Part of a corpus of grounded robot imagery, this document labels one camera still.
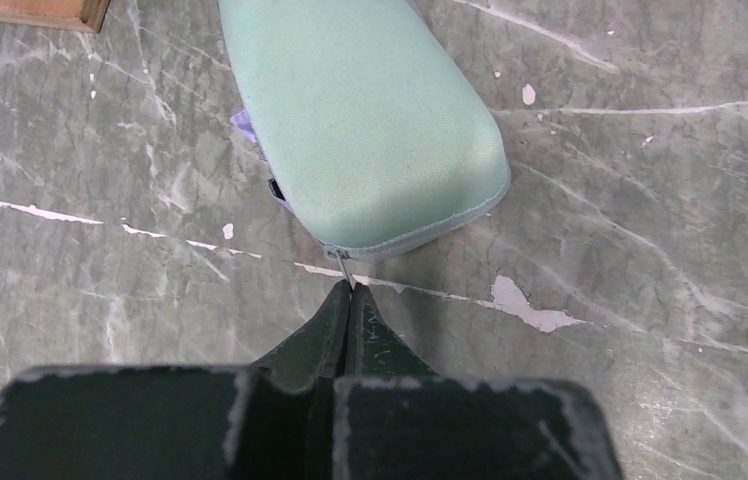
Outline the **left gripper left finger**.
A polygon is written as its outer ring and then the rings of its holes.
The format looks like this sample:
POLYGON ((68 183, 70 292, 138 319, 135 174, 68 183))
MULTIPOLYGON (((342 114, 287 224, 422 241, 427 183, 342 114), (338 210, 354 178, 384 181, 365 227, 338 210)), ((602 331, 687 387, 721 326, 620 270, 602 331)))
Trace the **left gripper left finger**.
POLYGON ((289 337, 253 362, 276 387, 307 391, 321 378, 342 370, 352 287, 337 282, 316 313, 289 337))

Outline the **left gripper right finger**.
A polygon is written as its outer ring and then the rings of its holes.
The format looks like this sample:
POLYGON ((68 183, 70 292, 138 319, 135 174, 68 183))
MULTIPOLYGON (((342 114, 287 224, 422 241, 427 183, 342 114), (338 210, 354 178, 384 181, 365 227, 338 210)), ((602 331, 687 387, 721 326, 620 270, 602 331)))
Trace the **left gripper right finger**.
POLYGON ((383 319, 371 289, 357 283, 351 294, 346 333, 346 374, 434 376, 383 319))

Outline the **mint green umbrella case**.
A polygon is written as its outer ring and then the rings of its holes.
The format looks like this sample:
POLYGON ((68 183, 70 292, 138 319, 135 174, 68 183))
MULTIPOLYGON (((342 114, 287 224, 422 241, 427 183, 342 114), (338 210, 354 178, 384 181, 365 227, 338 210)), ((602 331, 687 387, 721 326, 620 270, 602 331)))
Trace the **mint green umbrella case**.
POLYGON ((275 196, 341 262, 409 252, 505 195, 500 129, 406 1, 223 1, 275 196))

